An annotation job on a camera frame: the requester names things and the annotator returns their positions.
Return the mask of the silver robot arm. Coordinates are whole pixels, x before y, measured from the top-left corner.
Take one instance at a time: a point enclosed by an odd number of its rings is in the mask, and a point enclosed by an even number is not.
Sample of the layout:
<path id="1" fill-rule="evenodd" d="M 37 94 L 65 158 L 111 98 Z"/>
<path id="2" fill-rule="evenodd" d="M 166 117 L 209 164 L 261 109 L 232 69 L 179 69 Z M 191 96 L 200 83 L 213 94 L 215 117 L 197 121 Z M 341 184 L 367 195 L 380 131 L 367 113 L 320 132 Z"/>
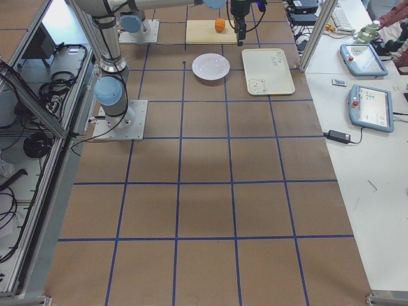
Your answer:
<path id="1" fill-rule="evenodd" d="M 129 33 L 137 33 L 141 30 L 143 25 L 143 17 L 139 17 L 139 11 L 157 9 L 157 8 L 170 8 L 177 6 L 187 6 L 187 5 L 202 5 L 206 7 L 218 10 L 222 8 L 226 1 L 189 1 L 189 0 L 147 0 L 147 1 L 129 1 L 129 8 L 131 14 L 126 17 L 122 14 L 120 17 L 120 24 L 122 28 Z"/>
<path id="2" fill-rule="evenodd" d="M 241 46 L 249 31 L 245 17 L 249 14 L 252 1 L 75 1 L 79 9 L 92 19 L 93 32 L 101 53 L 99 65 L 102 77 L 95 84 L 94 94 L 105 112 L 105 120 L 110 128 L 123 128 L 133 123 L 135 115 L 129 109 L 126 79 L 128 65 L 123 58 L 117 16 L 131 18 L 132 22 L 122 23 L 127 32 L 140 32 L 144 11 L 156 8 L 171 8 L 188 4 L 201 5 L 217 10 L 225 4 L 233 17 L 237 45 Z"/>

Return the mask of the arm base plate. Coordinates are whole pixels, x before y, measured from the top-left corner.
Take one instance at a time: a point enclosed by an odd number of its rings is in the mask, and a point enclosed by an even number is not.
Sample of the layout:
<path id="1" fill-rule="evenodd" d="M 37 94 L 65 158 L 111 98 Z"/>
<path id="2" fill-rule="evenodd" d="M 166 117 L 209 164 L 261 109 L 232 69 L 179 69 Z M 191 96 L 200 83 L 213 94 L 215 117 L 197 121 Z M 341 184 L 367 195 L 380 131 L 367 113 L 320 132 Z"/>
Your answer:
<path id="1" fill-rule="evenodd" d="M 122 20 L 119 33 L 120 44 L 148 44 L 157 43 L 159 33 L 158 19 L 136 19 Z"/>
<path id="2" fill-rule="evenodd" d="M 130 100 L 124 118 L 106 116 L 101 106 L 98 115 L 103 118 L 96 119 L 92 136 L 97 141 L 142 140 L 148 103 L 146 99 Z"/>

